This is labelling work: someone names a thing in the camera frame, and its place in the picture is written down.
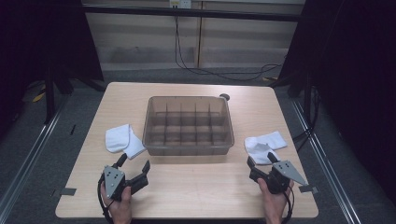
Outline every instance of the wooden table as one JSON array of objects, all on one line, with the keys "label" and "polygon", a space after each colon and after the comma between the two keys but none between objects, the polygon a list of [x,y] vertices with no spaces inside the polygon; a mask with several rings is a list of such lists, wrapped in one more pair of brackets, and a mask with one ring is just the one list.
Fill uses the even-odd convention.
[{"label": "wooden table", "polygon": [[[147,151],[120,168],[130,179],[139,175],[150,160],[148,186],[132,197],[135,218],[262,218],[259,186],[249,179],[248,154],[244,140],[249,136],[280,131],[288,146],[277,150],[306,179],[300,159],[275,93],[266,87],[111,83],[99,105],[66,187],[77,189],[74,196],[62,196],[58,217],[102,217],[96,187],[105,165],[112,165],[121,153],[105,147],[108,129],[131,124],[143,137],[148,101],[151,96],[219,96],[227,93],[234,145],[227,155],[197,157],[151,157]],[[312,193],[301,193],[295,184],[292,217],[316,217],[318,208]]]}]

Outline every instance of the small black object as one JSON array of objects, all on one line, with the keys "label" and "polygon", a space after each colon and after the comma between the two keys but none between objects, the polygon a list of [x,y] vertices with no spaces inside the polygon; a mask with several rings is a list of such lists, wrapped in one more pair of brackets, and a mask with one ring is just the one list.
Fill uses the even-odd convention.
[{"label": "small black object", "polygon": [[254,180],[257,183],[258,178],[262,178],[265,180],[268,186],[268,190],[272,194],[278,194],[281,192],[285,192],[290,184],[290,179],[283,176],[277,169],[274,167],[269,174],[257,169],[255,167],[255,163],[253,159],[250,157],[247,158],[247,165],[250,167],[250,175],[249,178]]},{"label": "small black object", "polygon": [[226,93],[222,93],[222,94],[220,95],[220,97],[223,97],[226,101],[229,101],[229,100],[230,100],[230,95],[229,95],[229,94],[226,94]]}]

